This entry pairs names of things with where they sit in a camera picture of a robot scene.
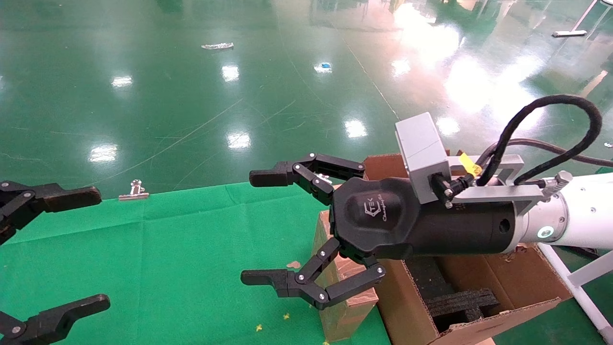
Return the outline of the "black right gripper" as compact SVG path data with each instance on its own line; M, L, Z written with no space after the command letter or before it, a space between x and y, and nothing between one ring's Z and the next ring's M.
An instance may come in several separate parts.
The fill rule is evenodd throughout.
M364 174L364 163L317 153L279 161L271 170L250 171L253 187L296 184L323 205L331 205L335 238L328 239L298 272L248 269L241 272L241 282L271 286L281 299L301 298L324 310L381 282L386 270L376 258L503 253L511 244L516 219L511 202L467 203L451 209L440 201L421 204L408 178L370 181L361 179ZM325 175L347 182L335 190ZM328 287L319 286L316 279L340 251L354 260L362 258L366 269Z

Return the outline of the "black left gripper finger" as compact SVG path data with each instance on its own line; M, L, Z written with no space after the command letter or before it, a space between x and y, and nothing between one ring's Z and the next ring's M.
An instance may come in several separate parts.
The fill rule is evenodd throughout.
M50 345L63 341L79 319L110 308L110 299L98 294L72 303L44 310L21 321L4 312L0 313L2 345Z
M3 245L44 212L64 212L99 205L101 201L101 193L94 186L66 190L56 183L28 186L2 181L0 244Z

